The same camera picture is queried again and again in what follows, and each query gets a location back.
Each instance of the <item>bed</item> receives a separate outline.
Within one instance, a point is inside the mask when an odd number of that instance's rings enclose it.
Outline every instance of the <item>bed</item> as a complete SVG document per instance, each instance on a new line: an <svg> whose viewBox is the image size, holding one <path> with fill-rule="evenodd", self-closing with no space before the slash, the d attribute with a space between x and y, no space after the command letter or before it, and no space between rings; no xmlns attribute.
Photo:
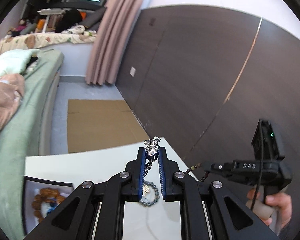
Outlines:
<svg viewBox="0 0 300 240"><path fill-rule="evenodd" d="M13 49L39 49L61 43L93 43L96 34L85 31L84 34L36 33L0 40L0 53Z"/></svg>
<svg viewBox="0 0 300 240"><path fill-rule="evenodd" d="M10 240L24 237L25 157L50 154L51 117L63 59L58 50L38 53L38 65L25 76L23 101L0 132L0 227Z"/></svg>

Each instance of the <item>blue gripper pad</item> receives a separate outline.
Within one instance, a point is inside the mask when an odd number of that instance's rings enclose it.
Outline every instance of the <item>blue gripper pad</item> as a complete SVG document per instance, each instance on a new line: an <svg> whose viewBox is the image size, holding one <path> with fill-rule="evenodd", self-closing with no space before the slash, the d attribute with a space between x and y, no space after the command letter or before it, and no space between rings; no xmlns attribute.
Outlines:
<svg viewBox="0 0 300 240"><path fill-rule="evenodd" d="M165 148L160 148L159 149L159 174L160 174L160 184L161 184L161 194L162 194L162 198L166 199L167 196L167 192L166 192L166 178L165 178L165 174L164 174L164 165L163 165L163 156L162 154L164 154L162 151L164 150L165 153Z"/></svg>
<svg viewBox="0 0 300 240"><path fill-rule="evenodd" d="M140 177L139 177L139 200L141 200L143 194L143 184L145 181L145 168L146 168L146 150L143 149L143 155L141 159Z"/></svg>
<svg viewBox="0 0 300 240"><path fill-rule="evenodd" d="M162 198L166 202L179 201L182 187L173 181L174 173L180 171L179 166L175 161L168 159L165 147L160 147L158 159Z"/></svg>

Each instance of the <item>human hand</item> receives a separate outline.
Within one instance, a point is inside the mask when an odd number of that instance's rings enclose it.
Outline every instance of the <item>human hand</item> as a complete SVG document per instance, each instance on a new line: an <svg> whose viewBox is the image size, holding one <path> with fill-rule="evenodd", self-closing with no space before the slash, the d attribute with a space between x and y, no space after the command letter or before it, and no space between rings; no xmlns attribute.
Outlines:
<svg viewBox="0 0 300 240"><path fill-rule="evenodd" d="M252 200L253 196L255 193L255 189L251 189L248 194L247 194L247 198ZM291 200L291 196L283 193L283 192L279 192L277 194L274 195L268 195L266 197L266 204L269 206L278 206L280 208L280 215L281 215L281 219L282 219L282 223L281 223L281 228L284 228L289 221L291 220L291 216L292 216L292 200ZM269 218L267 220L264 220L262 218L260 218L267 226L269 226L272 223L272 218Z"/></svg>

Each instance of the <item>black cable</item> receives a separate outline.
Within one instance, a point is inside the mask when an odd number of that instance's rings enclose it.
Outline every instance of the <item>black cable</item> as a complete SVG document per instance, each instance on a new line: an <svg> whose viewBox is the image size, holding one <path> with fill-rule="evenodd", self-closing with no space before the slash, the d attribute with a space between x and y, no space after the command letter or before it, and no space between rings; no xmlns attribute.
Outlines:
<svg viewBox="0 0 300 240"><path fill-rule="evenodd" d="M260 122L260 134L261 134L261 159L260 159L260 172L259 172L259 178L258 178L258 183L257 183L257 186L256 186L256 191L254 192L254 196L253 196L253 200L252 200L252 203L251 203L251 210L253 211L253 208L254 208L254 205L256 203L256 200L257 200L257 195L258 195L258 192L259 192L259 187L260 187L260 184L261 184L261 178L262 178L262 170L263 170L263 134L262 134L262 122Z"/></svg>

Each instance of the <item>metal screw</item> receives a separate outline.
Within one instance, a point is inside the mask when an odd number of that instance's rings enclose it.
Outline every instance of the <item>metal screw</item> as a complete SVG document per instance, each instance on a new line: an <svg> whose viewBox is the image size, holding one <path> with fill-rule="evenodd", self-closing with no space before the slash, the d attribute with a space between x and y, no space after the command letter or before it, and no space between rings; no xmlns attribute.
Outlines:
<svg viewBox="0 0 300 240"><path fill-rule="evenodd" d="M90 188L91 186L92 186L91 181L85 181L84 183L82 183L83 188Z"/></svg>
<svg viewBox="0 0 300 240"><path fill-rule="evenodd" d="M179 179L181 179L185 176L185 174L182 171L177 171L174 175Z"/></svg>
<svg viewBox="0 0 300 240"><path fill-rule="evenodd" d="M123 171L123 172L120 173L121 178L127 178L127 177L129 177L129 175L130 175L130 173L127 172L127 171Z"/></svg>
<svg viewBox="0 0 300 240"><path fill-rule="evenodd" d="M222 183L220 181L215 180L214 182L212 182L212 186L215 188L221 188Z"/></svg>

